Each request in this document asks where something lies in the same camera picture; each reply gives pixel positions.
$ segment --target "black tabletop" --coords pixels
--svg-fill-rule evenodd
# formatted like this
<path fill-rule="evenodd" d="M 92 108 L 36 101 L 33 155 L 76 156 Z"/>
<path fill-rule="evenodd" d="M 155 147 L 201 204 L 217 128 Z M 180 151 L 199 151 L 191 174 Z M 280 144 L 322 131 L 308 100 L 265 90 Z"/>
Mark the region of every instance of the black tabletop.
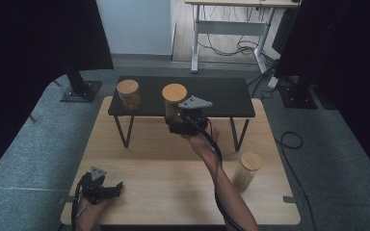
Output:
<path fill-rule="evenodd" d="M 169 84 L 181 84 L 188 91 L 186 98 L 194 95 L 212 102 L 212 107 L 203 109 L 206 116 L 254 117 L 251 96 L 244 78 L 121 76 L 119 82 L 126 79 L 138 82 L 141 108 L 136 112 L 127 112 L 119 99 L 119 93 L 115 91 L 108 111 L 110 116 L 164 116 L 163 88 Z"/>

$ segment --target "black metal leg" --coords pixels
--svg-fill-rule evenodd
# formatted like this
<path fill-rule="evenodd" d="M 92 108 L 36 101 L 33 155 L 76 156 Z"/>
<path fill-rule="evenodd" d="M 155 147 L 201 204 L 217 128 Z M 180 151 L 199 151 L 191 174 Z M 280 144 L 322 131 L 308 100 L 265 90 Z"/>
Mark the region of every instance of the black metal leg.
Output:
<path fill-rule="evenodd" d="M 246 118 L 245 125 L 243 126 L 242 134 L 240 135 L 240 139 L 238 141 L 237 135 L 236 135 L 236 127 L 235 122 L 233 120 L 233 117 L 230 118 L 230 126 L 232 127 L 232 135 L 233 135 L 233 142 L 235 143 L 235 150 L 239 151 L 240 147 L 242 146 L 243 138 L 245 137 L 246 130 L 248 129 L 249 122 L 251 120 L 249 118 Z"/>
<path fill-rule="evenodd" d="M 119 128 L 119 135 L 121 136 L 121 140 L 122 140 L 122 143 L 124 144 L 124 147 L 128 147 L 128 144 L 130 143 L 131 130 L 133 128 L 133 123 L 134 123 L 134 116 L 132 115 L 130 119 L 130 125 L 128 127 L 127 138 L 125 138 L 124 134 L 122 133 L 121 124 L 119 124 L 119 117 L 114 115 L 114 120 L 116 121 L 117 128 Z"/>

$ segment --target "forearm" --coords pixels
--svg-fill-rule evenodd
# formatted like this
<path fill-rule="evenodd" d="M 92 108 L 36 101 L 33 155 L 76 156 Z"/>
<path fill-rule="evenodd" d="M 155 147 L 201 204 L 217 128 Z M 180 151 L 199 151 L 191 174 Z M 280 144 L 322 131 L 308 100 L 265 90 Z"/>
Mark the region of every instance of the forearm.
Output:
<path fill-rule="evenodd" d="M 205 162 L 215 185 L 215 190 L 226 213 L 243 229 L 258 230 L 257 223 L 242 196 L 227 177 L 215 154 L 206 151 L 202 160 Z"/>

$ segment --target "light wood tabletop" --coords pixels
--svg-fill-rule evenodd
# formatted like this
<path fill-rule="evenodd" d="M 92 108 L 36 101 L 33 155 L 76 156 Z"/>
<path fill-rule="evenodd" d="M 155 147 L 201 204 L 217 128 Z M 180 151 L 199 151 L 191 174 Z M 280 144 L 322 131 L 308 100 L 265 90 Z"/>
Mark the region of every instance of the light wood tabletop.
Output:
<path fill-rule="evenodd" d="M 137 116 L 131 144 L 124 147 L 114 118 L 107 113 L 111 100 L 110 96 L 103 101 L 69 194 L 74 195 L 77 182 L 94 166 L 108 172 L 104 187 L 124 182 L 100 224 L 224 224 L 208 170 L 189 143 L 171 134 L 163 117 Z M 283 202 L 292 192 L 263 105 L 257 99 L 252 103 L 256 117 L 251 119 L 238 152 L 229 118 L 211 118 L 221 131 L 218 145 L 225 172 L 232 177 L 244 152 L 260 155 L 262 167 L 241 195 L 259 224 L 298 224 L 301 218 L 296 204 Z M 234 120 L 241 131 L 245 119 Z M 122 116 L 120 122 L 128 129 L 129 116 Z M 70 213 L 71 203 L 66 203 L 62 223 L 70 224 Z"/>
<path fill-rule="evenodd" d="M 291 0 L 185 0 L 186 4 L 232 7 L 298 8 L 300 3 Z"/>

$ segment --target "person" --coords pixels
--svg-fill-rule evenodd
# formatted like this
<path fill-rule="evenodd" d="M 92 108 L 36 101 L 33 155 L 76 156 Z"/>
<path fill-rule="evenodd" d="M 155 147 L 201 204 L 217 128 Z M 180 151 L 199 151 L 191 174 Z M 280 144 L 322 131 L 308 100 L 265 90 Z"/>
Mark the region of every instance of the person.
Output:
<path fill-rule="evenodd" d="M 213 141 L 217 142 L 219 130 L 214 125 L 212 125 L 212 129 L 210 128 L 210 125 L 208 125 L 206 132 L 209 133 L 211 131 Z M 226 213 L 244 230 L 258 230 L 257 222 L 254 219 L 251 210 L 227 177 L 221 161 L 211 149 L 210 145 L 208 145 L 206 138 L 202 134 L 195 136 L 181 135 L 181 137 L 188 141 L 194 152 L 200 156 L 205 163 L 212 177 L 217 197 L 221 201 L 222 207 Z M 103 200 L 97 205 L 92 205 L 88 200 L 81 197 L 79 200 L 78 211 L 81 211 L 82 208 L 85 209 L 84 213 L 82 213 L 76 221 L 76 230 L 92 230 L 108 204 L 110 204 L 110 200 Z M 228 231 L 236 230 L 226 219 L 225 226 Z"/>

